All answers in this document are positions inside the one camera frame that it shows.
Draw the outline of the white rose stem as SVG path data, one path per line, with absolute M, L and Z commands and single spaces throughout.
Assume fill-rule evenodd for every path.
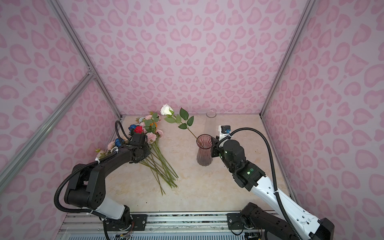
M 177 124 L 181 130 L 187 130 L 197 140 L 198 137 L 191 130 L 191 126 L 195 121 L 195 117 L 190 115 L 185 109 L 180 108 L 179 113 L 175 113 L 174 109 L 168 104 L 164 104 L 160 111 L 165 117 L 165 121 L 170 124 Z

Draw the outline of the purple ribbed glass vase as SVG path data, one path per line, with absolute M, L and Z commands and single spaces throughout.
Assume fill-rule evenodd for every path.
M 197 162 L 199 165 L 206 167 L 209 166 L 212 161 L 212 137 L 207 134 L 202 134 L 197 138 L 197 146 L 199 148 L 197 154 Z

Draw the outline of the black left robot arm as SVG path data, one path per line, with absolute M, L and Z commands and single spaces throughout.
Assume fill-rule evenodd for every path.
M 117 146 L 110 154 L 89 164 L 76 165 L 57 188 L 55 207 L 64 213 L 85 213 L 99 217 L 104 230 L 131 231 L 134 220 L 130 208 L 107 197 L 106 177 L 124 164 L 138 164 L 150 155 L 148 138 L 144 133 L 129 137 L 121 122 L 115 122 Z

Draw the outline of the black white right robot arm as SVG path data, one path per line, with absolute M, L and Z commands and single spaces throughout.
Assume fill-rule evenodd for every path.
M 267 138 L 253 128 L 234 131 L 229 125 L 218 127 L 219 135 L 212 138 L 211 156 L 219 157 L 232 174 L 235 183 L 267 203 L 276 213 L 274 216 L 256 204 L 248 203 L 240 212 L 244 228 L 260 228 L 282 240 L 332 240 L 335 225 L 327 218 L 319 219 L 306 211 L 278 188 L 271 146 Z M 247 160 L 244 148 L 233 135 L 241 131 L 258 134 L 266 144 L 272 177 Z

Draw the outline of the blue rose stem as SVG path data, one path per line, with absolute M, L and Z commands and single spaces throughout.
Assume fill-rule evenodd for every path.
M 133 134 L 136 128 L 137 128 L 137 125 L 130 125 L 129 126 L 130 134 Z

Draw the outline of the red rose stem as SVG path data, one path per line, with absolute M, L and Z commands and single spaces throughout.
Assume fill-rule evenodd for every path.
M 134 133 L 136 134 L 142 134 L 144 132 L 144 129 L 142 126 L 136 126 L 136 128 L 134 129 Z

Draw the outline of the pink rose spray stem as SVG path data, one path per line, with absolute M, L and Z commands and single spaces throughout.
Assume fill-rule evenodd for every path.
M 164 136 L 164 132 L 157 129 L 154 132 L 147 132 L 146 136 L 150 147 L 150 155 L 143 160 L 142 165 L 150 169 L 163 196 L 166 192 L 162 183 L 165 183 L 171 189 L 177 188 L 176 181 L 179 176 L 161 152 L 159 140 Z

